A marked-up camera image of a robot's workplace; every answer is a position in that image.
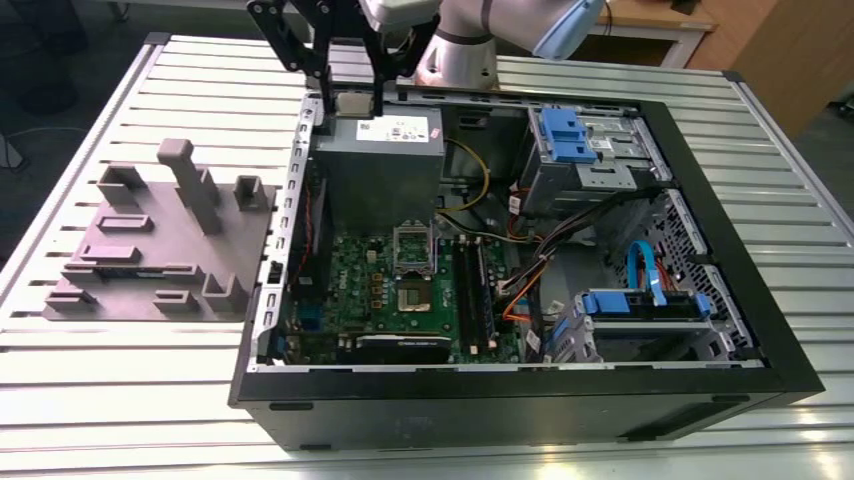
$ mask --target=floor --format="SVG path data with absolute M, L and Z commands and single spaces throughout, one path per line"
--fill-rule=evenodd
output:
M 143 40 L 151 31 L 187 35 L 259 38 L 248 15 L 239 10 L 191 9 L 135 4 L 129 21 L 116 23 L 105 4 L 74 2 L 89 37 L 89 48 L 62 59 L 78 90 L 78 101 L 65 112 L 36 117 L 20 110 L 0 92 L 0 130 L 13 133 L 36 127 L 86 129 L 112 94 Z M 13 14 L 0 3 L 0 22 Z M 74 130 L 40 130 L 12 139 L 29 159 L 20 173 L 0 169 L 0 266 L 46 198 L 82 139 Z M 830 191 L 854 216 L 854 120 L 824 111 L 795 144 Z

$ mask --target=label sticker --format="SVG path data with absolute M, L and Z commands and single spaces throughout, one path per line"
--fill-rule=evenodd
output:
M 534 351 L 539 353 L 539 337 L 534 333 L 534 330 L 528 330 L 528 334 L 524 336 L 524 341 L 528 342 Z
M 602 150 L 614 150 L 614 147 L 611 147 L 611 142 L 608 142 L 607 138 L 603 140 L 596 140 L 595 138 L 591 138 L 590 148 L 600 148 Z
M 359 120 L 356 140 L 427 143 L 429 141 L 427 138 L 428 129 L 427 117 L 384 115 L 372 120 Z
M 507 205 L 509 207 L 509 213 L 512 213 L 513 215 L 519 215 L 519 210 L 521 209 L 521 199 L 519 197 L 509 197 Z

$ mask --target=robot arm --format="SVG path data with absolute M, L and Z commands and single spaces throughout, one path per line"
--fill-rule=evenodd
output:
M 315 28 L 312 47 L 305 47 L 284 21 L 287 0 L 251 0 L 247 10 L 261 34 L 284 65 L 301 70 L 308 85 L 320 90 L 324 113 L 336 111 L 329 69 L 332 37 L 360 39 L 373 70 L 373 102 L 371 114 L 383 114 L 383 84 L 397 76 L 409 76 L 424 54 L 439 25 L 439 0 L 289 0 Z M 389 53 L 383 46 L 385 31 L 409 28 L 400 48 Z
M 538 57 L 566 59 L 587 36 L 604 0 L 445 0 L 417 67 L 421 85 L 488 89 L 497 37 Z
M 369 112 L 361 113 L 372 116 L 383 114 L 384 83 L 399 76 L 411 76 L 416 67 L 416 83 L 492 88 L 496 82 L 493 37 L 543 58 L 568 57 L 604 5 L 604 0 L 444 0 L 439 23 L 440 0 L 289 0 L 315 28 L 315 41 L 308 48 L 284 22 L 287 1 L 249 0 L 247 3 L 284 68 L 305 73 L 308 85 L 320 90 L 324 113 L 332 115 L 337 108 L 329 44 L 333 37 L 361 40 L 373 71 L 373 101 Z M 409 28 L 409 36 L 389 53 L 383 45 L 383 33 L 403 28 Z

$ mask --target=metal table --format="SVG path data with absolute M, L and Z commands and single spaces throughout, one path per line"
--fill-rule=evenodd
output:
M 671 443 L 285 453 L 225 405 L 239 324 L 44 320 L 42 300 L 101 200 L 93 183 L 107 165 L 168 178 L 157 144 L 185 137 L 217 182 L 240 174 L 268 184 L 284 179 L 301 75 L 281 70 L 260 42 L 151 41 L 0 274 L 0 471 L 718 479 L 752 476 L 760 466 L 768 478 L 850 476 L 854 230 L 752 94 L 714 72 L 499 59 L 504 90 L 670 105 L 827 387 L 790 408 L 746 414 Z M 337 77 L 367 78 L 357 50 L 339 48 L 332 59 Z

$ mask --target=ram slot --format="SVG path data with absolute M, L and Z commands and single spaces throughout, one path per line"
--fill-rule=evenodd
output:
M 471 295 L 472 314 L 475 320 L 475 339 L 479 351 L 485 351 L 489 346 L 489 333 L 487 329 L 487 310 L 483 303 L 483 290 L 488 290 L 488 276 L 481 273 L 480 245 L 471 243 L 467 245 L 465 262 L 468 265 L 468 291 Z
M 495 320 L 492 317 L 492 291 L 489 289 L 489 272 L 485 265 L 485 256 L 480 242 L 471 245 L 471 255 L 477 262 L 477 275 L 475 279 L 475 301 L 480 307 L 477 316 L 477 340 L 484 348 L 492 348 L 495 342 Z
M 468 281 L 467 246 L 463 241 L 453 244 L 453 288 L 456 291 L 456 322 L 459 324 L 459 341 L 463 352 L 476 354 L 476 326 L 472 295 Z

